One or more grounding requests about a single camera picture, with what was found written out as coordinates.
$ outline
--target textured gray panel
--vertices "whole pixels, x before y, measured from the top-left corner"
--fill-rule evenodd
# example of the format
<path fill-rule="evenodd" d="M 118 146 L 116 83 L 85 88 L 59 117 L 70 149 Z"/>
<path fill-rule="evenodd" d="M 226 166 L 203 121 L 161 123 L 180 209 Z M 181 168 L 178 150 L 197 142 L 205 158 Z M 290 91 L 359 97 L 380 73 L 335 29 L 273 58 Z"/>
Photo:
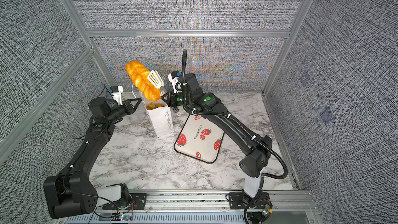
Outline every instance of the textured gray panel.
<path fill-rule="evenodd" d="M 325 223 L 398 223 L 397 0 L 314 0 L 268 95 Z"/>
<path fill-rule="evenodd" d="M 126 91 L 132 85 L 125 70 L 128 62 L 137 60 L 161 76 L 168 75 L 182 69 L 183 49 L 188 50 L 187 72 L 196 73 L 204 90 L 258 91 L 283 38 L 96 37 L 94 41 L 118 85 Z"/>
<path fill-rule="evenodd" d="M 0 142 L 86 47 L 59 0 L 0 0 Z"/>
<path fill-rule="evenodd" d="M 301 0 L 73 0 L 88 28 L 290 29 Z"/>
<path fill-rule="evenodd" d="M 86 132 L 91 116 L 87 103 L 98 96 L 104 83 L 93 58 L 87 58 L 0 167 L 2 224 L 13 223 L 17 206 L 27 214 L 18 223 L 51 222 L 42 184 L 47 176 L 56 175 L 81 145 L 81 140 L 73 137 Z"/>

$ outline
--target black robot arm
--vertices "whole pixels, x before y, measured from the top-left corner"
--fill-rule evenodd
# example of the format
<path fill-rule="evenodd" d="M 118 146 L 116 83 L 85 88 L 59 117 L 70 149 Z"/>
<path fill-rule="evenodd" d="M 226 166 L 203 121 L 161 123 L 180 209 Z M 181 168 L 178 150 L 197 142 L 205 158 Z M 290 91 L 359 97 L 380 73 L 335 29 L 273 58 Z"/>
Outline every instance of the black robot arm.
<path fill-rule="evenodd" d="M 268 164 L 270 155 L 274 155 L 282 164 L 283 174 L 265 176 L 283 179 L 287 176 L 287 167 L 282 158 L 274 152 L 270 137 L 261 137 L 240 122 L 221 100 L 213 93 L 204 93 L 194 73 L 185 73 L 187 51 L 183 52 L 182 73 L 178 77 L 182 92 L 169 91 L 162 99 L 169 107 L 183 106 L 184 110 L 193 115 L 201 115 L 220 127 L 239 146 L 246 155 L 239 166 L 250 177 L 259 177 L 260 171 Z"/>
<path fill-rule="evenodd" d="M 92 112 L 84 141 L 71 161 L 56 176 L 47 177 L 43 187 L 53 219 L 91 213 L 96 207 L 97 191 L 88 180 L 102 148 L 112 137 L 115 123 L 134 113 L 141 99 L 118 105 L 113 99 L 97 97 L 88 107 Z"/>

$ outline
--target croissant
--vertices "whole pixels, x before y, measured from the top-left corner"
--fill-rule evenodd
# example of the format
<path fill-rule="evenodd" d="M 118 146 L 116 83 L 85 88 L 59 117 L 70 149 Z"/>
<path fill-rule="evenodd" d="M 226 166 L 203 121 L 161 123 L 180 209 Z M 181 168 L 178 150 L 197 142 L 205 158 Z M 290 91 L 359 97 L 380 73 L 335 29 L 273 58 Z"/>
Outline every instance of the croissant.
<path fill-rule="evenodd" d="M 134 85 L 144 96 L 152 101 L 160 100 L 160 90 L 148 81 L 149 70 L 139 61 L 132 61 L 126 64 L 125 69 Z"/>

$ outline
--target white paper bag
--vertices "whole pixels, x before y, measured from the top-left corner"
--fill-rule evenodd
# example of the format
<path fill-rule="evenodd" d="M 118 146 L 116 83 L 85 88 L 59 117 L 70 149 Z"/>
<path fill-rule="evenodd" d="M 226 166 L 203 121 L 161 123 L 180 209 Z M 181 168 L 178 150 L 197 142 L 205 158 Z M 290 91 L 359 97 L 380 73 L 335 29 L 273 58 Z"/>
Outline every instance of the white paper bag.
<path fill-rule="evenodd" d="M 172 114 L 170 107 L 163 100 L 158 100 L 155 102 L 157 104 L 162 104 L 164 107 L 157 107 L 153 110 L 148 110 L 147 106 L 153 101 L 148 100 L 143 93 L 141 93 L 141 99 L 144 102 L 145 112 L 152 124 L 153 129 L 158 137 L 166 135 L 170 132 L 174 132 Z"/>

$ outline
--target white slotted spatula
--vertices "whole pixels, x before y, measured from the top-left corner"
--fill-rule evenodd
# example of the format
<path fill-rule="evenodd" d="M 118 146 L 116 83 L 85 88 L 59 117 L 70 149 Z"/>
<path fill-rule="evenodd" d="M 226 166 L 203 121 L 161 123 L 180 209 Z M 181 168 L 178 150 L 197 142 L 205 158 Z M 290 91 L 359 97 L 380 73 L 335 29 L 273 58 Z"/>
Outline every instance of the white slotted spatula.
<path fill-rule="evenodd" d="M 151 82 L 154 87 L 160 89 L 161 96 L 166 93 L 166 88 L 164 87 L 162 77 L 160 77 L 159 73 L 156 70 L 151 70 L 148 75 L 148 81 Z"/>

